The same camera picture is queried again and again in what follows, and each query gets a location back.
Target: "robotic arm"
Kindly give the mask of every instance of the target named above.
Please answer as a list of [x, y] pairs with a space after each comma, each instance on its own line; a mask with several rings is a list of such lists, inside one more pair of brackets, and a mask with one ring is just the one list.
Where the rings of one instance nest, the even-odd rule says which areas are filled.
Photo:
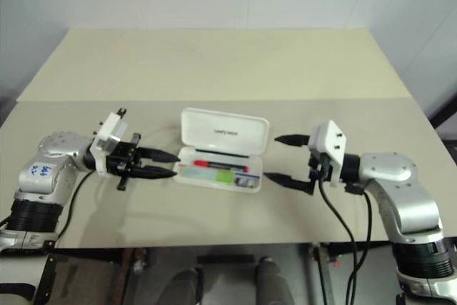
[[45, 137], [38, 152], [19, 174], [19, 181], [6, 228], [0, 230], [0, 252], [6, 249], [54, 247], [59, 216], [74, 190], [79, 172], [97, 171], [100, 176], [120, 176], [117, 189], [125, 190], [129, 178], [169, 178], [174, 172], [157, 166], [142, 166], [142, 159], [176, 162], [165, 151], [138, 147], [140, 134], [122, 142], [125, 109], [111, 113], [94, 139], [68, 131]]
[[308, 145], [311, 151], [310, 181], [265, 173], [276, 183], [312, 194], [315, 182], [323, 177], [332, 186], [345, 183], [347, 192], [362, 194], [366, 189], [373, 195], [392, 243], [404, 292], [397, 304], [416, 304], [417, 296], [457, 304], [457, 273], [443, 241], [438, 207], [418, 181], [416, 165], [410, 159], [397, 153], [345, 154], [346, 137], [332, 121], [317, 126], [311, 136], [287, 135], [276, 140]]

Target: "red pen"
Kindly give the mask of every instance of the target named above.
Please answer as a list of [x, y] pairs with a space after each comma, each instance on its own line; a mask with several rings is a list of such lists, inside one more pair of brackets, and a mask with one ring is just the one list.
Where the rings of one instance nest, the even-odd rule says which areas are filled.
[[213, 162], [205, 160], [195, 160], [194, 166], [206, 167], [206, 168], [217, 168], [217, 169], [228, 169], [231, 171], [243, 171], [247, 173], [249, 168], [238, 164], [225, 164], [223, 162]]

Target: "table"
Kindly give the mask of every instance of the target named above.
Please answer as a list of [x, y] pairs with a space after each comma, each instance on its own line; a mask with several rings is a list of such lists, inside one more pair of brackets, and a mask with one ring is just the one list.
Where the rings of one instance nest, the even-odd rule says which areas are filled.
[[[222, 44], [214, 36], [226, 41]], [[274, 39], [281, 42], [281, 48], [272, 43]], [[145, 47], [160, 57], [151, 54], [146, 59]], [[229, 47], [243, 49], [243, 53]], [[267, 59], [260, 59], [263, 50]], [[210, 53], [205, 64], [199, 58], [204, 52]], [[271, 79], [282, 64], [286, 71]], [[215, 77], [218, 70], [224, 77]], [[81, 73], [77, 83], [75, 71]], [[228, 75], [233, 76], [230, 82]], [[238, 92], [233, 85], [236, 81], [245, 86]], [[192, 83], [199, 87], [190, 87]], [[70, 31], [19, 100], [0, 131], [2, 218], [9, 213], [18, 172], [35, 154], [41, 137], [61, 129], [90, 136], [110, 111], [125, 106], [129, 123], [125, 139], [140, 132], [142, 146], [177, 153], [182, 146], [180, 113], [185, 107], [196, 107], [267, 118], [271, 131], [264, 171], [297, 179], [308, 175], [306, 148], [284, 146], [273, 138], [307, 134], [312, 126], [328, 119], [335, 120], [348, 137], [347, 152], [408, 155], [438, 203], [446, 236], [457, 235], [451, 201], [456, 168], [364, 30]], [[131, 180], [122, 192], [116, 190], [117, 181], [91, 176], [58, 247], [348, 241], [318, 192], [309, 196], [267, 179], [254, 195], [173, 180]], [[342, 186], [328, 186], [327, 193], [356, 240], [364, 240], [363, 199], [345, 194]], [[378, 214], [373, 239], [386, 239]]]

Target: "green label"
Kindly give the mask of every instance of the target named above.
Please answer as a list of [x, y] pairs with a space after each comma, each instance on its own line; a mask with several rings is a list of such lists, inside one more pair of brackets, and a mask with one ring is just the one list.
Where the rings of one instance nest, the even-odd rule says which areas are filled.
[[233, 172], [219, 169], [217, 171], [216, 181], [231, 184], [233, 182]]

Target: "pen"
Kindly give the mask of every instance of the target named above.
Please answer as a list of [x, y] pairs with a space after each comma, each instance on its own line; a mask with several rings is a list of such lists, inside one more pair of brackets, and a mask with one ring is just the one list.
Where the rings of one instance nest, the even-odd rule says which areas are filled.
[[194, 166], [207, 167], [207, 168], [218, 168], [218, 169], [229, 169], [231, 171], [244, 171], [247, 173], [249, 168], [246, 166], [240, 166], [238, 164], [225, 164], [223, 162], [213, 162], [205, 160], [195, 160]]

